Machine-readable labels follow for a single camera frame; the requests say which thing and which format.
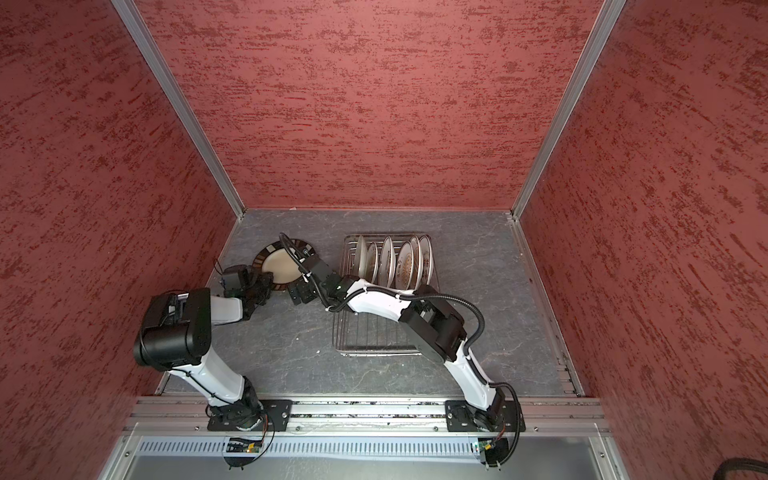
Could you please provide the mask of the dark rimmed patterned plate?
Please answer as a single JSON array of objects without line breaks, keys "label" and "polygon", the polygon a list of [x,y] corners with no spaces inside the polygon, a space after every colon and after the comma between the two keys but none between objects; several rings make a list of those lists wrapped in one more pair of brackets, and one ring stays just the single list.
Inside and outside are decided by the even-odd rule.
[{"label": "dark rimmed patterned plate", "polygon": [[302,277],[298,266],[280,241],[273,242],[259,251],[251,266],[258,275],[265,273],[273,275],[271,282],[273,291],[286,290],[291,282]]}]

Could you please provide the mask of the plain white plate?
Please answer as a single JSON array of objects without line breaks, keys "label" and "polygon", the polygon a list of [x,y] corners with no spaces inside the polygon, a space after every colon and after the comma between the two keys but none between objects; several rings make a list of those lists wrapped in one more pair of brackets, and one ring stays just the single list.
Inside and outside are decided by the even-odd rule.
[{"label": "plain white plate", "polygon": [[367,275],[367,257],[368,246],[366,239],[363,235],[358,235],[356,238],[353,264],[350,273],[356,275],[360,279],[364,279]]}]

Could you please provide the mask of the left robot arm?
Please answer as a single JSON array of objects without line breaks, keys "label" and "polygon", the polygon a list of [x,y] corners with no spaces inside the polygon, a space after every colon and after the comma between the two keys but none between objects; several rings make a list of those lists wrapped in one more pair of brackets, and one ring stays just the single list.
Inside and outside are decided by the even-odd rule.
[{"label": "left robot arm", "polygon": [[186,381],[207,402],[210,430],[268,429],[252,382],[215,352],[213,328],[247,321],[269,300],[274,274],[246,265],[223,271],[224,292],[170,290],[151,298],[133,345],[140,366]]}]

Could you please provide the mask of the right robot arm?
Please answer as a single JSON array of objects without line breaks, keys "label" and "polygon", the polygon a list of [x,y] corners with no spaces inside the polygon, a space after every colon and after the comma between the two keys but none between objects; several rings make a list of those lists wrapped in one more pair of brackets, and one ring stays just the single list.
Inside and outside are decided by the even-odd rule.
[{"label": "right robot arm", "polygon": [[469,422],[482,431],[524,430],[514,388],[495,382],[472,351],[485,330],[485,318],[471,302],[430,286],[396,290],[356,276],[341,276],[317,255],[308,255],[281,237],[289,258],[328,312],[371,314],[400,325],[422,356],[444,366],[464,395]]}]

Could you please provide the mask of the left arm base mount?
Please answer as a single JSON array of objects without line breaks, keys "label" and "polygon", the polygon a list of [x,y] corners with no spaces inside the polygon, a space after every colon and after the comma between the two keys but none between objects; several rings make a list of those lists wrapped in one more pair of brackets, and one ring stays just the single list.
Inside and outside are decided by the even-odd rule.
[{"label": "left arm base mount", "polygon": [[212,432],[285,432],[290,419],[293,402],[288,399],[262,400],[258,414],[248,414],[235,418],[233,415],[215,415],[211,407],[207,408],[207,430]]}]

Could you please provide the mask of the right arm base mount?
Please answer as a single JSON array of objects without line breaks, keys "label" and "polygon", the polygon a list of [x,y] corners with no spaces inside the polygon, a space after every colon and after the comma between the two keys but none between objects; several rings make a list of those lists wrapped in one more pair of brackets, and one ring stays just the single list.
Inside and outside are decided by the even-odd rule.
[{"label": "right arm base mount", "polygon": [[513,400],[496,400],[488,410],[471,406],[464,400],[444,403],[449,432],[525,432],[522,408]]}]

